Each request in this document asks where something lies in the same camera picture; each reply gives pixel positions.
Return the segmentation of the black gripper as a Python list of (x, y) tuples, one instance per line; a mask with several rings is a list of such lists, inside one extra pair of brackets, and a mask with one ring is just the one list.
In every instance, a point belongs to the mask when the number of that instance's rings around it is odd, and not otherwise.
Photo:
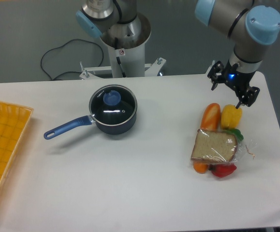
[(230, 65), (229, 61), (227, 62), (225, 68), (221, 61), (215, 62), (209, 74), (207, 75), (212, 83), (211, 90), (214, 90), (218, 84), (226, 83), (230, 89), (235, 91), (236, 96), (239, 99), (236, 108), (239, 108), (242, 105), (247, 107), (252, 106), (260, 92), (258, 87), (250, 87), (249, 85), (255, 72), (243, 73), (239, 72), (238, 70), (231, 72), (231, 70), (232, 65)]

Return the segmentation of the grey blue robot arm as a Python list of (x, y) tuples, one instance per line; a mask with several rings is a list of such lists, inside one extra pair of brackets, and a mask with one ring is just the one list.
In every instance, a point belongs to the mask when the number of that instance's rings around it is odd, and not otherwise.
[[(260, 90), (250, 81), (278, 37), (279, 12), (251, 0), (200, 0), (195, 16), (235, 42), (226, 65), (220, 61), (211, 65), (207, 75), (213, 87), (223, 83), (235, 92), (238, 105), (252, 106)], [(145, 67), (151, 26), (136, 1), (88, 0), (76, 12), (76, 20), (90, 37), (107, 46), (114, 78), (153, 76), (161, 69), (161, 59)]]

